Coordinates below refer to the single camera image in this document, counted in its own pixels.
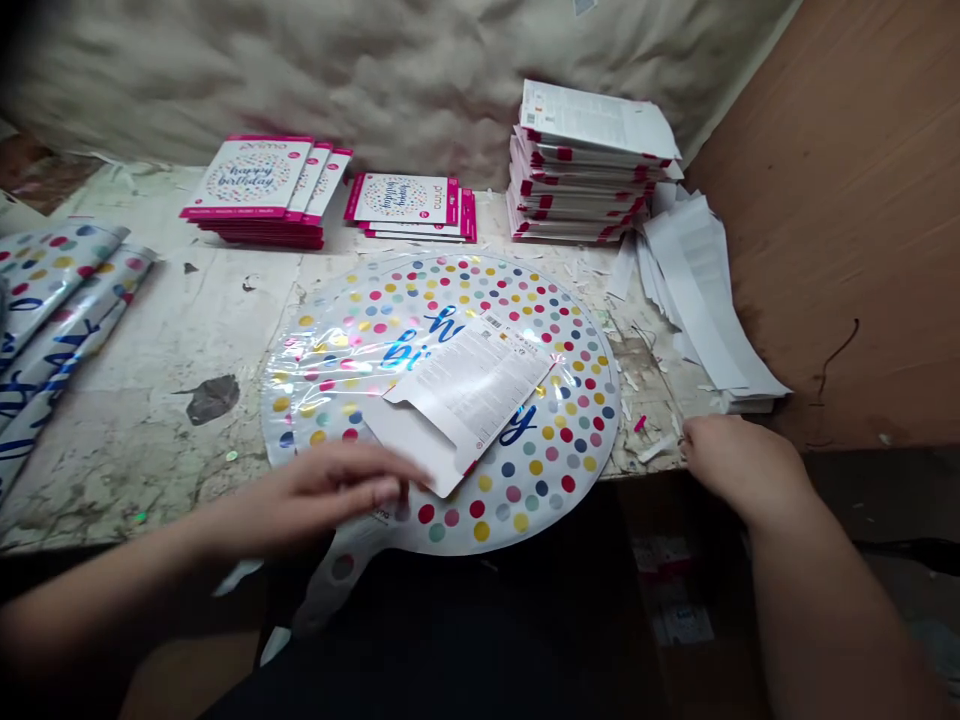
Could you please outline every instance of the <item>stack of white cards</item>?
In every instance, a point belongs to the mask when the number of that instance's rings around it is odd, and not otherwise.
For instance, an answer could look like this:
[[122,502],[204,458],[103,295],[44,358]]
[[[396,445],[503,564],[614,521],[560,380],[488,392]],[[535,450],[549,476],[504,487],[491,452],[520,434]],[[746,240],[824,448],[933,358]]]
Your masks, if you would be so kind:
[[680,152],[660,109],[526,80],[510,139],[507,214],[514,239],[615,242],[649,218],[657,182],[677,182]]
[[231,135],[180,217],[231,243],[319,250],[352,156],[310,137]]
[[456,178],[363,173],[354,181],[344,219],[367,237],[476,243],[473,192]]
[[644,292],[680,332],[674,347],[703,366],[728,414],[770,412],[791,392],[770,372],[743,332],[733,308],[727,236],[707,198],[659,183],[653,219],[637,238]]

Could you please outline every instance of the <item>person's left hand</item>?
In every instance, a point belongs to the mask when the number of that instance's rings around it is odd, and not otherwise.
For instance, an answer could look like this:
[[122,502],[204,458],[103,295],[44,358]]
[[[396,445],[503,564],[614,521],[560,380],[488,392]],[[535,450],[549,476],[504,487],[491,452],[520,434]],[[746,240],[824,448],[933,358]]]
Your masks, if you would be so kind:
[[270,557],[317,540],[351,518],[405,498],[430,478],[409,460],[363,443],[324,443],[207,505],[186,521],[218,559]]

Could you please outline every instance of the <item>round foil balloon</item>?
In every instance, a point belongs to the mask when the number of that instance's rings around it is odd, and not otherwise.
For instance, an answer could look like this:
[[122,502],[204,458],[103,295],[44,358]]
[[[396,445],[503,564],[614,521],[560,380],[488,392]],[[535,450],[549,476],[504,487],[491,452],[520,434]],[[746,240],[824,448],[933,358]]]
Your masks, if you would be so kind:
[[563,517],[599,476],[620,415],[599,323],[536,268],[483,252],[369,262],[304,303],[267,366],[271,463],[332,440],[375,442],[363,405],[488,310],[558,362],[450,497],[411,488],[409,505],[337,531],[305,605],[330,606],[313,624],[339,606],[379,550],[467,555],[519,542]]

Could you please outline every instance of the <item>white cardboard header card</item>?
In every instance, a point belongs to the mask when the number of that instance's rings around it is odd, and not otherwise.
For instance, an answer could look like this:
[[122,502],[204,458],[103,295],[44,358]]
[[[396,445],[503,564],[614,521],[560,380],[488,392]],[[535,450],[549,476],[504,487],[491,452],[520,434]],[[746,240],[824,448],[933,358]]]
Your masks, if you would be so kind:
[[476,317],[395,387],[364,404],[385,447],[417,448],[433,492],[453,492],[553,367],[542,345],[496,315]]

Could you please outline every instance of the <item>dark stain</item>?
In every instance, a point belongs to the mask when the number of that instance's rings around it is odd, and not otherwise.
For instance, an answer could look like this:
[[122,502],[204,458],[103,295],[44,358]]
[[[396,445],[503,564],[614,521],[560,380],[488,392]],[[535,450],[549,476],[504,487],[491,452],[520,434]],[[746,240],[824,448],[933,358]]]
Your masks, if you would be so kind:
[[817,390],[817,401],[815,403],[810,403],[810,407],[823,407],[823,391],[827,389],[827,366],[833,362],[833,360],[847,349],[847,346],[853,342],[853,339],[857,336],[857,333],[860,332],[860,318],[853,319],[853,330],[846,340],[843,341],[843,344],[838,347],[836,350],[831,353],[830,357],[823,361],[823,369],[820,370],[820,387]]
[[204,380],[193,390],[181,390],[174,395],[193,394],[187,405],[187,417],[193,425],[205,425],[233,409],[240,399],[240,386],[233,375],[221,375]]

